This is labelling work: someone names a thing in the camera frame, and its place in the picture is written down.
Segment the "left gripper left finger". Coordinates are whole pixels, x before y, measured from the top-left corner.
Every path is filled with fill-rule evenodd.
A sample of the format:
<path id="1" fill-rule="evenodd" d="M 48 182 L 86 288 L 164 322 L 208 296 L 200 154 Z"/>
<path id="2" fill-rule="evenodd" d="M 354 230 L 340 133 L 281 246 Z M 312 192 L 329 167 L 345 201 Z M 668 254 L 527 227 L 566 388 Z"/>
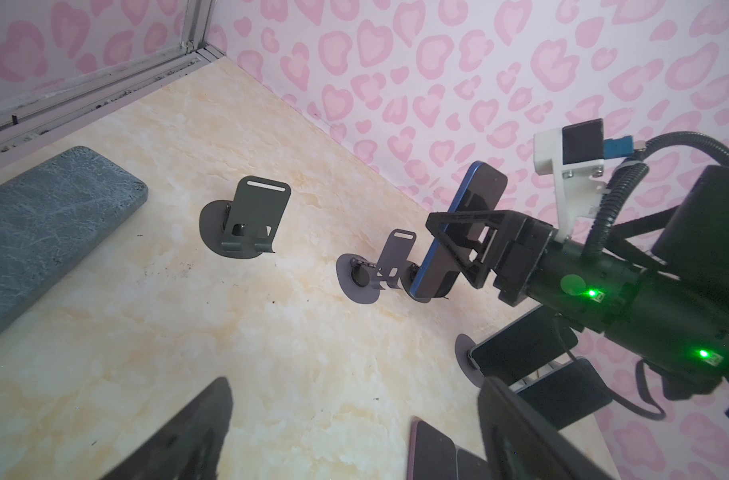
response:
<path id="1" fill-rule="evenodd" d="M 232 408 L 230 384 L 218 377 L 104 478 L 216 479 Z"/>

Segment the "black phone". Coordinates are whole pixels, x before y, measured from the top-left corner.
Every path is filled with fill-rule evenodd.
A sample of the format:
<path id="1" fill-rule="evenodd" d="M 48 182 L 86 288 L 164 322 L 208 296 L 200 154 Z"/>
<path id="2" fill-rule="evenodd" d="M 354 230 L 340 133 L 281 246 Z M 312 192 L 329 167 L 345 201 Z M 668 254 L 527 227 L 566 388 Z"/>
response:
<path id="1" fill-rule="evenodd" d="M 456 448 L 456 473 L 458 480 L 491 479 L 487 461 L 461 447 Z"/>

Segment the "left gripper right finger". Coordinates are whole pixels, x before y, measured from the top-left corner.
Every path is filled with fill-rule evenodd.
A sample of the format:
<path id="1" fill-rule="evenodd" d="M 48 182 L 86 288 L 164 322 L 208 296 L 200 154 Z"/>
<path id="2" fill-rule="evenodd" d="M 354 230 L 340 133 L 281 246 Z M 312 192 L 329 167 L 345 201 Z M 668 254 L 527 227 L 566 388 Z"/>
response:
<path id="1" fill-rule="evenodd" d="M 484 380 L 477 410 L 493 479 L 609 477 L 501 380 Z"/>

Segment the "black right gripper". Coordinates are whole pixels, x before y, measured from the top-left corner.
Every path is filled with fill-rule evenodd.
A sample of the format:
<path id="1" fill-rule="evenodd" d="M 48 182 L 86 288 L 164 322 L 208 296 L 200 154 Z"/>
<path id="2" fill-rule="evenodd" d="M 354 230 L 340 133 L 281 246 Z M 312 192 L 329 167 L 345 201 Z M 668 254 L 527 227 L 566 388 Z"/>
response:
<path id="1" fill-rule="evenodd" d="M 494 271 L 498 299 L 516 306 L 553 237 L 549 223 L 510 210 L 434 212 L 426 227 L 453 256 L 457 270 L 476 289 Z"/>

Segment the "green phone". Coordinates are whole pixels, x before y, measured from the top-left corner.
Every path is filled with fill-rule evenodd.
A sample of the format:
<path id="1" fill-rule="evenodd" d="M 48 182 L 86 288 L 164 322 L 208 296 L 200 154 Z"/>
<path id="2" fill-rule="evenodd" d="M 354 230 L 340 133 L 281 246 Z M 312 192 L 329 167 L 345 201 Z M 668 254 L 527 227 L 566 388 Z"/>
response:
<path id="1" fill-rule="evenodd" d="M 470 357 L 485 378 L 494 376 L 511 385 L 577 344 L 578 338 L 568 323 L 559 319 L 555 310 L 542 305 L 476 343 Z"/>
<path id="2" fill-rule="evenodd" d="M 570 361 L 516 390 L 516 394 L 557 430 L 608 406 L 612 398 L 585 358 Z"/>

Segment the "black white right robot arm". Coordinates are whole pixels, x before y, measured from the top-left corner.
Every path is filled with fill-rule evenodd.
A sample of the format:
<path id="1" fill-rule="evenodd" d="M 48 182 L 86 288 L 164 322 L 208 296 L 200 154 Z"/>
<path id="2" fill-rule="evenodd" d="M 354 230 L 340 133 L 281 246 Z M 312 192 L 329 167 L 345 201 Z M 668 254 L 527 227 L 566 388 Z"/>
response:
<path id="1" fill-rule="evenodd" d="M 618 256 L 586 258 L 510 210 L 438 212 L 426 226 L 473 287 L 491 281 L 508 305 L 531 298 L 603 334 L 661 376 L 667 399 L 729 384 L 729 167 L 706 167 L 671 213 L 618 226 Z"/>

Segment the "purple phone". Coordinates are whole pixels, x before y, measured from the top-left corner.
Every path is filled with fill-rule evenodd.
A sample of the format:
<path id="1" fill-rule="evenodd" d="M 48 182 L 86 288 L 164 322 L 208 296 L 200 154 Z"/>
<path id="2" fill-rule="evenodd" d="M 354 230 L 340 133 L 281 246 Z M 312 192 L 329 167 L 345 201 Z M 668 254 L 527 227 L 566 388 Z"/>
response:
<path id="1" fill-rule="evenodd" d="M 445 434 L 422 419 L 410 429 L 407 480 L 456 480 L 456 446 Z"/>

